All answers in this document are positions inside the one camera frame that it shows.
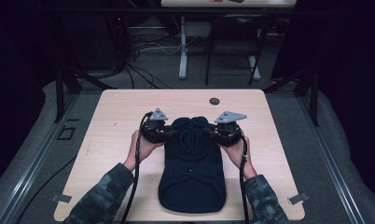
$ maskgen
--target wooden table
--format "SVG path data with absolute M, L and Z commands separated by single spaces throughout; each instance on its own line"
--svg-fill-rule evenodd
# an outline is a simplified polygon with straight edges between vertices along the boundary
M 219 105 L 211 105 L 211 98 Z M 298 194 L 269 106 L 260 90 L 112 90 L 104 91 L 92 117 L 76 162 L 63 191 L 72 196 L 70 203 L 59 202 L 54 217 L 64 220 L 78 200 L 118 162 L 124 162 L 131 135 L 139 128 L 142 116 L 159 107 L 169 118 L 205 116 L 210 122 L 224 111 L 245 114 L 238 124 L 250 138 L 252 161 L 257 172 L 269 180 L 281 206 L 290 219 L 302 219 L 300 203 L 287 198 Z M 205 221 L 243 220 L 239 171 L 222 150 L 227 200 L 224 208 L 211 214 L 183 214 L 163 208 L 158 186 L 164 168 L 164 148 L 157 148 L 141 163 L 140 177 L 129 221 Z M 115 220 L 121 220 L 130 190 Z

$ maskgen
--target tape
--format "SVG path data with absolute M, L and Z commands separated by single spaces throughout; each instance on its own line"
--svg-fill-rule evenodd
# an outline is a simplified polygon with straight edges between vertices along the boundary
M 292 198 L 288 198 L 287 200 L 289 201 L 289 203 L 293 205 L 296 203 L 304 203 L 304 201 L 306 201 L 309 198 L 310 197 L 307 195 L 307 193 L 304 192 L 296 196 L 293 196 Z
M 58 203 L 58 202 L 63 202 L 63 203 L 69 203 L 71 202 L 72 197 L 68 195 L 63 195 L 63 194 L 54 194 L 53 197 L 50 198 L 51 201 Z

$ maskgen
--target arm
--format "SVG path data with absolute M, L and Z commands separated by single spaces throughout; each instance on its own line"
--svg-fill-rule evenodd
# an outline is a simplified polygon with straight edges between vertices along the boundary
M 132 135 L 130 151 L 123 164 L 119 163 L 91 188 L 74 206 L 63 223 L 111 223 L 116 212 L 132 184 L 132 171 L 135 168 L 135 150 L 138 131 Z M 152 144 L 141 138 L 140 161 L 146 159 L 156 147 L 162 144 Z
M 247 159 L 243 168 L 245 178 L 245 191 L 253 212 L 257 214 L 261 223 L 290 223 L 283 208 L 278 203 L 278 198 L 264 175 L 258 175 L 251 161 L 250 144 L 245 137 L 248 150 Z M 221 146 L 229 155 L 230 160 L 240 167 L 243 155 L 243 140 L 231 147 Z

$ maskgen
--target hand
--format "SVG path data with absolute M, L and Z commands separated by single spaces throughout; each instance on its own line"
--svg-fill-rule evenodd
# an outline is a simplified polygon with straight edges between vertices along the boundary
M 135 131 L 132 134 L 132 142 L 130 144 L 129 155 L 127 156 L 126 161 L 123 163 L 127 167 L 127 169 L 129 169 L 130 171 L 133 171 L 135 169 L 135 151 L 136 151 L 138 134 L 139 134 L 138 131 Z M 146 159 L 156 147 L 161 147 L 162 145 L 164 145 L 164 143 L 157 143 L 157 144 L 150 143 L 143 136 L 141 136 L 141 143 L 140 143 L 140 150 L 139 150 L 139 162 Z
M 245 179 L 249 179 L 252 176 L 257 175 L 257 171 L 255 170 L 254 165 L 252 164 L 252 161 L 251 161 L 249 138 L 245 137 L 245 141 L 247 144 L 247 152 L 246 152 L 247 158 L 246 158 L 245 166 L 243 167 L 243 176 Z M 231 162 L 233 162 L 233 164 L 237 166 L 237 168 L 240 168 L 241 161 L 243 159 L 243 139 L 240 139 L 240 141 L 237 144 L 231 147 L 224 147 L 221 145 L 219 146 L 222 147 L 226 151 L 226 153 L 229 155 Z

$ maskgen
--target camouflage sleeve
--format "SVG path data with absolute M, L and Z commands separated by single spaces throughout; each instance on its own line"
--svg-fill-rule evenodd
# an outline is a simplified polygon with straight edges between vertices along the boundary
M 63 223 L 111 223 L 132 179 L 132 172 L 119 163 L 80 199 Z
M 247 179 L 245 191 L 248 201 L 261 224 L 290 223 L 283 208 L 278 204 L 277 195 L 264 175 L 256 175 Z

